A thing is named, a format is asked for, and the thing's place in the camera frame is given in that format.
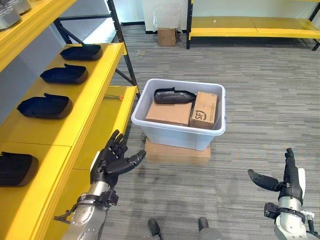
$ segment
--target white plastic bin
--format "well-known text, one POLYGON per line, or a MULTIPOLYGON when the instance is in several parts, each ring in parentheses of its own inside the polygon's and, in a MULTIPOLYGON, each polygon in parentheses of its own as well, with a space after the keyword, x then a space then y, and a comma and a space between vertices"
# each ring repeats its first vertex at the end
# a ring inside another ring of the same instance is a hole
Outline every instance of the white plastic bin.
POLYGON ((150 79, 144 86, 131 120, 142 128, 147 138, 154 144, 202 151, 215 136, 222 135, 226 130, 226 90, 220 84, 150 79), (212 130, 145 120, 149 107, 154 100, 155 90, 172 87, 175 87, 176 90, 186 90, 192 93, 206 92, 217 95, 215 124, 212 130))

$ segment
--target yellow shelving unit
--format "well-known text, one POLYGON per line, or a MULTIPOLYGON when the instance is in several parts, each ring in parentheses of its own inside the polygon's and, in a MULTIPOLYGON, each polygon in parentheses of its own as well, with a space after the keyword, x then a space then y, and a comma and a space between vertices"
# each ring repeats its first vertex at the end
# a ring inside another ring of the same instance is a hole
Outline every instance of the yellow shelving unit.
MULTIPOLYGON (((275 37, 320 39, 320 29, 312 20, 320 9, 320 0, 309 19, 284 17, 192 16, 195 0, 188 0, 186 48, 194 37, 275 37)), ((312 49, 315 51, 320 42, 312 49)))
POLYGON ((77 0, 28 0, 32 9, 15 26, 0 31, 0 72, 77 0))
MULTIPOLYGON (((60 195, 64 188, 71 188, 66 182, 72 168, 88 170, 95 152, 104 147, 112 132, 125 132, 138 87, 109 86, 120 57, 127 52, 123 42, 100 45, 103 56, 99 60, 67 61, 57 55, 47 67, 62 67, 64 63, 85 66, 89 76, 84 83, 49 84, 39 77, 19 101, 44 93, 68 96, 73 103, 69 116, 25 117, 14 108, 0 126, 0 151, 31 154, 39 159, 38 173, 30 184, 0 187, 0 239, 47 239, 45 233, 60 195), (106 93, 123 96, 123 100, 104 98, 106 93)), ((89 184, 77 183, 79 188, 89 184)))

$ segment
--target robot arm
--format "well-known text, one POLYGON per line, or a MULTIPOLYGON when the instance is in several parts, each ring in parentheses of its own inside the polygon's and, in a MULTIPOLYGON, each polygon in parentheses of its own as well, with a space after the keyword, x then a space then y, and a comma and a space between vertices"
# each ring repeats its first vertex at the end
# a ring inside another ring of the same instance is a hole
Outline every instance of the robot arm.
POLYGON ((288 148, 285 153, 285 169, 283 182, 276 178, 248 170, 249 177, 259 187, 280 192, 279 206, 269 202, 264 205, 264 215, 274 219, 274 233, 279 240, 307 240, 307 233, 317 238, 319 235, 313 227, 314 213, 303 211, 303 197, 306 188, 306 175, 303 168, 296 167, 294 153, 288 148), (310 231, 306 231, 306 216, 310 231))
POLYGON ((117 205, 118 196, 113 189, 118 176, 138 166, 146 155, 144 150, 125 158, 127 146, 123 134, 116 130, 104 149, 97 153, 90 169, 90 189, 83 193, 70 211, 54 219, 70 224, 62 240, 97 240, 108 209, 117 205), (67 217, 74 212, 71 221, 67 217))

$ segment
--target clear plastic bin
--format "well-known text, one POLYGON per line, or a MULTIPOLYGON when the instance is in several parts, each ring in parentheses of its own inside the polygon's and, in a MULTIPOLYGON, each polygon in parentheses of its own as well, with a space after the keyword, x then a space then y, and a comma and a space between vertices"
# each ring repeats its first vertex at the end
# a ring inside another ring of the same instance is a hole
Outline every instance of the clear plastic bin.
POLYGON ((202 151, 215 136, 222 135, 226 130, 226 90, 220 84, 150 79, 144 86, 131 120, 142 128, 147 138, 154 144, 202 151), (215 123, 212 130, 145 120, 149 107, 154 100, 155 90, 172 87, 175 87, 176 90, 186 90, 192 93, 206 92, 217 95, 215 123))
POLYGON ((177 29, 181 32, 180 4, 159 3, 153 10, 153 31, 158 28, 177 29))

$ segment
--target white wall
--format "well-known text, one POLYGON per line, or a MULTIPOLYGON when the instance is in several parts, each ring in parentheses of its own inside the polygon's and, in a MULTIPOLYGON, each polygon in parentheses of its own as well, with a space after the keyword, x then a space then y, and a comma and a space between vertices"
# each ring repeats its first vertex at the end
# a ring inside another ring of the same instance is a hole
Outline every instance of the white wall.
POLYGON ((141 0, 114 0, 113 2, 120 22, 144 21, 141 0))
MULTIPOLYGON (((108 9, 104 0, 78 0, 61 16, 78 16, 78 15, 94 15, 108 14, 108 9)), ((62 21, 63 26, 84 40, 93 30, 95 30, 105 19, 84 19, 62 21)))
MULTIPOLYGON (((104 0, 78 0, 63 16, 106 14, 104 0)), ((88 36, 103 19, 74 20, 63 25, 80 39, 88 36)), ((21 97, 65 45, 52 24, 0 72, 0 124, 21 97)))
MULTIPOLYGON (((187 29, 187 0, 142 0, 146 31, 153 30, 153 9, 159 3, 180 3, 181 28, 187 29)), ((194 0, 193 16, 309 18, 316 5, 317 2, 293 0, 194 0)), ((320 28, 320 17, 313 22, 320 28)))

